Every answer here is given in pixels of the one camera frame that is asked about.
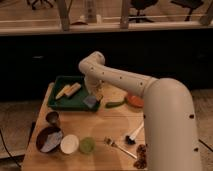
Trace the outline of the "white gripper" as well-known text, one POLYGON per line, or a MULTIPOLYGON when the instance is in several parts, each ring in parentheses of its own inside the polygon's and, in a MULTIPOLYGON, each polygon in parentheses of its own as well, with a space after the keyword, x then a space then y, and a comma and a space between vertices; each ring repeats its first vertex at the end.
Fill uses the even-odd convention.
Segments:
POLYGON ((97 100, 101 100, 103 98, 101 82, 99 80, 92 77, 85 77, 84 82, 89 94, 93 95, 97 100))

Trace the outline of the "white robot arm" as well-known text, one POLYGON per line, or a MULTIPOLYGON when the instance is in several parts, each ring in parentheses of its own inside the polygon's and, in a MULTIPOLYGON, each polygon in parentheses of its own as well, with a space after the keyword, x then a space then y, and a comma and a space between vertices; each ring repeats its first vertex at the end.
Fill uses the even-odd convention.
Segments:
POLYGON ((148 171, 202 171, 194 104, 183 83, 107 67, 98 51, 79 70, 90 92, 107 82, 144 100, 148 171))

